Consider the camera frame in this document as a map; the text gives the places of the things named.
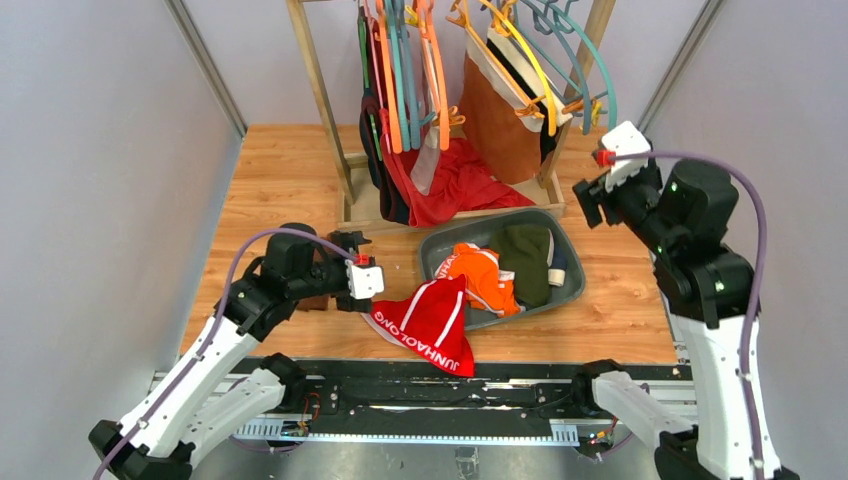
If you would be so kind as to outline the red underwear white trim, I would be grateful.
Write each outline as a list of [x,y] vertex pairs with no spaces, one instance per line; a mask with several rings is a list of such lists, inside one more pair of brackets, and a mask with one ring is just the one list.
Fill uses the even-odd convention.
[[365,322],[383,339],[403,347],[450,375],[475,373],[465,334],[467,279],[439,278],[421,284],[402,301],[377,301]]

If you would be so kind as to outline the teal plastic clip hanger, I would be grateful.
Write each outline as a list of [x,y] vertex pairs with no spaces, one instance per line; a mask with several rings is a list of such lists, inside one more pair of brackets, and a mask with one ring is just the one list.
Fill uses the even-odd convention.
[[572,71],[563,76],[573,90],[567,98],[580,104],[575,116],[580,130],[588,134],[601,120],[612,128],[618,124],[618,95],[600,46],[616,3],[593,1],[588,17],[579,23],[572,17],[574,1],[525,1],[535,32],[554,37],[571,61]]

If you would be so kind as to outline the black underwear cream waistband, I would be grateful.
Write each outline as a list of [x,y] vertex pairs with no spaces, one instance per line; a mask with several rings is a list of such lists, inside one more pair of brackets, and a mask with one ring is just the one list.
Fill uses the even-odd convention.
[[[486,46],[503,66],[512,85],[521,91],[529,100],[534,100],[544,95],[542,79],[533,68],[529,56],[521,49],[514,37],[507,38],[501,33],[498,33],[494,27],[489,27],[486,32]],[[557,145],[556,135],[560,132],[564,123],[572,118],[570,113],[563,113],[565,104],[562,102],[561,95],[549,77],[545,77],[545,83],[552,90],[554,96],[553,103],[558,110],[555,117],[556,128],[554,134],[551,135],[548,131],[550,118],[546,99],[541,99],[534,104],[541,118],[532,115],[521,117],[522,122],[525,124],[525,130],[528,133],[534,134],[539,140],[538,150],[541,163],[544,163],[555,150]]]

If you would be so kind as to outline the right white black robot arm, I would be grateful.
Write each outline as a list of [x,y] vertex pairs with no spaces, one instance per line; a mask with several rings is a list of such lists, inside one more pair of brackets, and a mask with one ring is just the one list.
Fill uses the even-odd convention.
[[590,227],[627,226],[654,257],[654,276],[688,353],[695,420],[671,412],[617,362],[581,367],[574,403],[621,420],[652,452],[663,479],[791,479],[768,433],[756,338],[764,260],[724,244],[743,178],[687,158],[667,178],[645,160],[621,183],[609,175],[573,190]]

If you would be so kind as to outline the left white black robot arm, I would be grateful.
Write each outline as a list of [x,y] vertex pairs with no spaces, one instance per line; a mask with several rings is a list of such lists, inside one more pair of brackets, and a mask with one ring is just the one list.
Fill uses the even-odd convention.
[[297,404],[306,374],[281,353],[265,357],[222,396],[212,394],[304,300],[334,297],[343,311],[369,312],[384,290],[384,274],[361,253],[368,242],[360,231],[321,237],[300,223],[249,237],[192,346],[137,406],[90,431],[100,459],[94,478],[188,479],[237,429],[266,411]]

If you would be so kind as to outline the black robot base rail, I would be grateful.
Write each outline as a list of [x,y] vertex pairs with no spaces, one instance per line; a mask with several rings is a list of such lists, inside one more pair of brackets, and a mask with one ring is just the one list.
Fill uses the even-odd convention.
[[573,363],[480,363],[472,377],[415,360],[303,359],[293,399],[225,436],[268,454],[304,443],[571,447],[593,461],[638,444],[572,390]]

